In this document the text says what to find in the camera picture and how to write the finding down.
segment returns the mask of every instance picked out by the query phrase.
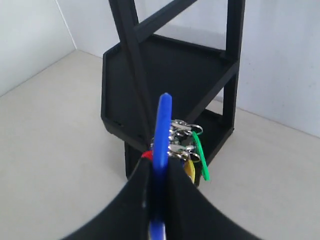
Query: black plastic stand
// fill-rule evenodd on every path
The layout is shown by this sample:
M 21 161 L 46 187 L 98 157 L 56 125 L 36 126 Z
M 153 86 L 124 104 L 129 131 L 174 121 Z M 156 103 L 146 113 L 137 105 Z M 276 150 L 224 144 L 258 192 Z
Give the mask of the black plastic stand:
M 126 176 L 149 148 L 161 94 L 172 119 L 203 127 L 209 164 L 234 130 L 245 0 L 228 0 L 226 50 L 154 35 L 196 0 L 174 0 L 141 23 L 134 0 L 109 0 L 120 43 L 103 55 L 101 118 L 125 143 Z M 206 106 L 223 88 L 223 114 Z M 199 185 L 201 165 L 196 165 Z

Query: beige floor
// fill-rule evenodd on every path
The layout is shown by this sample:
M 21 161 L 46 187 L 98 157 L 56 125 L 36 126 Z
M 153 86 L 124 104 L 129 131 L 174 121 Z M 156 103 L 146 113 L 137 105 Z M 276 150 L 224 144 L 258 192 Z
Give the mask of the beige floor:
M 0 239 L 57 240 L 126 182 L 100 120 L 102 60 L 76 51 L 0 98 Z M 210 109 L 220 109 L 213 102 Z M 200 191 L 266 240 L 320 238 L 320 139 L 237 110 Z

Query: black curved holder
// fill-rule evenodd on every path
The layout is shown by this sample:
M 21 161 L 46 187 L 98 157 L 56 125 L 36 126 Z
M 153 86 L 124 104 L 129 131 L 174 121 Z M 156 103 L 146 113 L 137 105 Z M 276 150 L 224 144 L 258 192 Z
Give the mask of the black curved holder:
M 127 177 L 149 148 L 165 92 L 173 119 L 203 127 L 208 164 L 234 130 L 245 0 L 228 0 L 226 50 L 153 34 L 194 2 L 173 0 L 139 23 L 134 0 L 109 0 L 120 43 L 103 55 L 101 118 L 125 142 Z M 221 89 L 222 115 L 206 109 Z M 201 165 L 196 185 L 200 176 Z
M 164 223 L 167 240 L 258 240 L 197 190 L 181 163 L 169 159 Z M 152 209 L 152 164 L 142 158 L 116 198 L 63 240 L 147 240 Z

